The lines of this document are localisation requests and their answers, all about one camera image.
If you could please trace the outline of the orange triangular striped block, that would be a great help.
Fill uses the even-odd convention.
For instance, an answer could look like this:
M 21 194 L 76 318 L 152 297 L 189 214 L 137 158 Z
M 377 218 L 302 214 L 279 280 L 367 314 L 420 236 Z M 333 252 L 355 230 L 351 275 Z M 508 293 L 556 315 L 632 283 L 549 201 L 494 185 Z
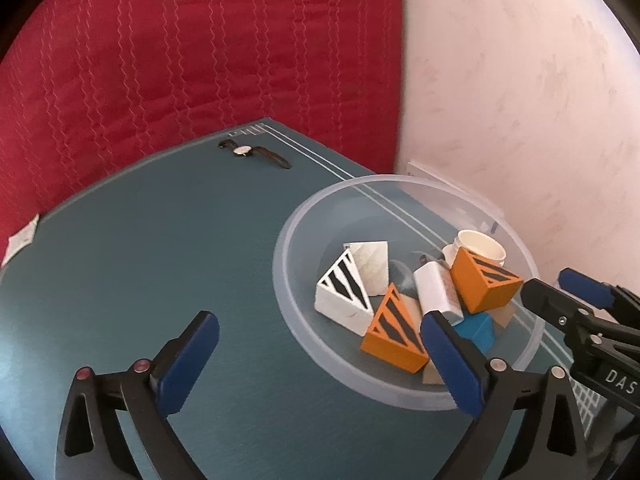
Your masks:
M 471 314 L 505 307 L 523 285 L 518 274 L 466 248 L 457 251 L 450 274 Z

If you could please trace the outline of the blue block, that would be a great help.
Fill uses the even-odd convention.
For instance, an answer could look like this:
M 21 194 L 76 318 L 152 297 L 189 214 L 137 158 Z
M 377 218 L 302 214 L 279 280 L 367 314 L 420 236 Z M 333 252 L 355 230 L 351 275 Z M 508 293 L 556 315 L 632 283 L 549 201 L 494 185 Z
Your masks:
M 454 326 L 454 331 L 475 344 L 484 354 L 488 353 L 496 341 L 494 321 L 486 312 L 467 315 Z

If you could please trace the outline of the orange triangular block front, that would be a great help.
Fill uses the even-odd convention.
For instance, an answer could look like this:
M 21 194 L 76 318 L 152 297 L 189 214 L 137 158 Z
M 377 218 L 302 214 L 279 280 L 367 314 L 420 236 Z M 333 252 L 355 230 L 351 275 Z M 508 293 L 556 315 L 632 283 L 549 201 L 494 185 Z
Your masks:
M 394 284 L 387 287 L 360 350 L 410 374 L 420 372 L 430 360 Z

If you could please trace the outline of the white cup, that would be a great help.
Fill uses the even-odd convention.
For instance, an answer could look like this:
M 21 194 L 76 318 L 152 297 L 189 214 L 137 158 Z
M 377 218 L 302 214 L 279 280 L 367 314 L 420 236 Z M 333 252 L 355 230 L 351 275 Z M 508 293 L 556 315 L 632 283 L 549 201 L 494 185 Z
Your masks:
M 506 261 L 506 250 L 491 236 L 475 230 L 461 230 L 454 241 L 442 248 L 444 263 L 450 268 L 454 263 L 459 249 L 465 248 L 469 252 L 480 255 L 491 262 L 503 266 Z

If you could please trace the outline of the white cylinder block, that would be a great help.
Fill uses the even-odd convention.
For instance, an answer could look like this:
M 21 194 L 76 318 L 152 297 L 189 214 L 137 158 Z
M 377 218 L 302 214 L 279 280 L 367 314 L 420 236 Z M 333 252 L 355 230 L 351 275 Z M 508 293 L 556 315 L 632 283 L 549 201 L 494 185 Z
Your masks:
M 464 314 L 450 272 L 436 261 L 425 263 L 413 272 L 421 312 L 438 311 L 452 325 L 464 320 Z

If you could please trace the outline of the white paper tag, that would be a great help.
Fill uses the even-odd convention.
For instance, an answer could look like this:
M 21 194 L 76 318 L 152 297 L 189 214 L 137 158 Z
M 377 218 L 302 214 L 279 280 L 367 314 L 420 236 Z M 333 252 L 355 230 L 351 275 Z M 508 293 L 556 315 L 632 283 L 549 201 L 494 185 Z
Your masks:
M 24 228 L 21 228 L 8 238 L 8 244 L 6 245 L 6 252 L 4 253 L 1 266 L 6 266 L 22 249 L 32 244 L 39 220 L 40 215 L 36 214 Z

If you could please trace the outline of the white triangular striped block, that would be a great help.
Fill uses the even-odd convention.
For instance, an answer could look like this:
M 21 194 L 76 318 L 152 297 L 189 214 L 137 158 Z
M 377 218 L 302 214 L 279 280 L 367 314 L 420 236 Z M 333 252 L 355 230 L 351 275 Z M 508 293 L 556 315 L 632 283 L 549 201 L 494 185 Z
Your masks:
M 348 248 L 318 279 L 314 310 L 359 337 L 367 333 L 374 310 Z

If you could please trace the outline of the white wedge block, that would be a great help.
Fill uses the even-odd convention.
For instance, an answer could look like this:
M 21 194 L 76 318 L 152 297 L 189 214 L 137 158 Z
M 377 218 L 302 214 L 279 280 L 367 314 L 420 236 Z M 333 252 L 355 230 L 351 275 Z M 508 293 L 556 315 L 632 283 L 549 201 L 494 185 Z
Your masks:
M 384 296 L 390 284 L 388 243 L 352 242 L 344 245 L 352 254 L 362 284 L 369 296 Z

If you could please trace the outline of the clear plastic bowl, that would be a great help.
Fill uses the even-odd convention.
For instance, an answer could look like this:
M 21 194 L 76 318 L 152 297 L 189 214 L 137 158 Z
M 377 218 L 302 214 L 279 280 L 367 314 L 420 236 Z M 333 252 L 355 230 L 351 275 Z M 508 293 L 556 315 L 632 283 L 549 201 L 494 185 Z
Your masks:
M 442 248 L 476 229 L 506 250 L 506 270 L 536 278 L 524 242 L 494 210 L 445 185 L 406 176 L 338 182 L 301 203 L 286 220 L 273 254 L 278 306 L 297 343 L 324 372 L 356 393 L 395 408 L 451 411 L 454 399 L 434 378 L 402 372 L 360 351 L 359 337 L 314 310 L 318 279 L 346 243 L 388 243 L 388 273 L 404 298 L 418 299 L 413 272 L 444 263 Z

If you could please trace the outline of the red quilted sofa cover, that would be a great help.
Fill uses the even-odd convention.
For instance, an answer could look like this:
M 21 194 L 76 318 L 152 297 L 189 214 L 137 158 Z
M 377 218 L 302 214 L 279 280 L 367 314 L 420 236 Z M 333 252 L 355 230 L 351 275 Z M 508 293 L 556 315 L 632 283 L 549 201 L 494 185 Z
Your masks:
M 43 0 L 1 62 L 1 234 L 146 156 L 271 118 L 393 169 L 402 0 Z

